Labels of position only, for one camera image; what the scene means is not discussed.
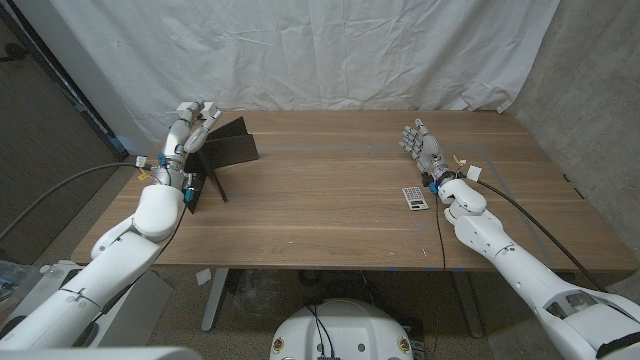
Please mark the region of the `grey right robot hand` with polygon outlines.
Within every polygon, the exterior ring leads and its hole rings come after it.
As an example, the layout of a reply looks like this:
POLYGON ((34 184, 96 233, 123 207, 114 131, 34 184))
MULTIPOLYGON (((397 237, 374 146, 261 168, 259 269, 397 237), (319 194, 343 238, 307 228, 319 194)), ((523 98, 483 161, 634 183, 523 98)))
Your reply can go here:
POLYGON ((452 171, 444 160, 443 151, 421 119, 415 119, 414 127, 405 126, 402 134, 399 146, 415 160, 421 173, 434 181, 450 177, 452 171))

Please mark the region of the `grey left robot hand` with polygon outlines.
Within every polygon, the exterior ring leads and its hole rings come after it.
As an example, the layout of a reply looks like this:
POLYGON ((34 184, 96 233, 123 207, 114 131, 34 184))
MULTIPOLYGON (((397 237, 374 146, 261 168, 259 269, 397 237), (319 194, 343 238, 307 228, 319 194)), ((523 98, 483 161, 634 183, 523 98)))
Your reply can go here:
POLYGON ((222 115, 213 102, 204 100, 182 102, 177 113, 178 119, 170 127, 162 150, 172 167, 183 165, 189 154, 202 147, 222 115))

